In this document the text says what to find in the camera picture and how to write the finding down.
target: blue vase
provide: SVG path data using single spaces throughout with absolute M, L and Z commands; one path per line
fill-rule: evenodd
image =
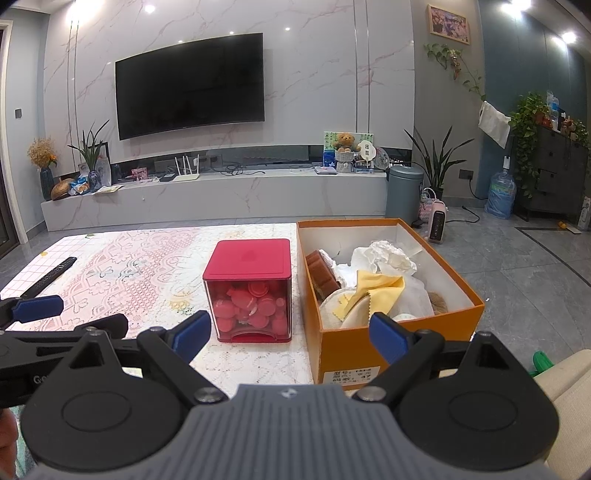
M 41 180 L 41 191 L 46 202 L 51 200 L 51 191 L 53 190 L 53 173 L 49 167 L 43 167 L 39 173 Z
M 88 187 L 91 193 L 96 192 L 98 189 L 102 187 L 102 183 L 100 182 L 99 174 L 96 170 L 91 170 L 88 174 Z

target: remote control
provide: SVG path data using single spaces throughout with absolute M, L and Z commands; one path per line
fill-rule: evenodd
M 74 262 L 78 260 L 76 257 L 68 257 L 57 267 L 52 268 L 48 273 L 43 275 L 33 285 L 31 285 L 22 295 L 22 299 L 33 299 L 39 295 L 45 288 L 53 283 L 62 273 L 70 268 Z

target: human hand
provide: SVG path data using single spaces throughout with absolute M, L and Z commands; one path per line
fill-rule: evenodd
M 8 478 L 16 475 L 17 439 L 17 420 L 13 413 L 8 408 L 0 410 L 0 470 Z

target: lace tablecloth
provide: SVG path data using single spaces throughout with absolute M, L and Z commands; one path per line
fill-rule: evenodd
M 202 274 L 218 241 L 287 238 L 291 244 L 293 336 L 289 343 L 220 343 L 215 330 L 191 362 L 228 395 L 244 384 L 312 383 L 296 282 L 293 223 L 138 230 L 68 236 L 35 257 L 1 292 L 20 295 L 67 257 L 78 260 L 43 295 L 60 295 L 59 317 L 13 330 L 71 330 L 114 313 L 129 320 L 128 337 L 148 327 L 172 328 L 196 310 L 209 310 Z

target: black cable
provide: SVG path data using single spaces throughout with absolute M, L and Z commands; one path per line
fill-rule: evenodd
M 472 177 L 470 177 L 470 193 L 472 194 L 472 196 L 476 199 L 476 200 L 488 200 L 488 197 L 486 197 L 485 199 L 481 199 L 480 197 L 477 197 L 476 195 L 474 195 L 474 192 L 472 191 Z
M 480 216 L 475 214 L 474 212 L 472 212 L 470 209 L 464 207 L 462 205 L 462 208 L 464 210 L 467 210 L 468 212 L 470 212 L 472 215 L 476 216 L 477 220 L 448 220 L 446 223 L 452 223 L 452 222 L 466 222 L 466 223 L 478 223 L 480 222 Z
M 255 173 L 266 173 L 262 170 L 247 173 L 244 171 L 244 165 L 237 161 L 228 162 L 224 170 L 216 170 L 213 167 L 211 167 L 211 169 L 217 173 L 225 175 L 226 177 L 235 177 L 236 175 L 254 175 Z

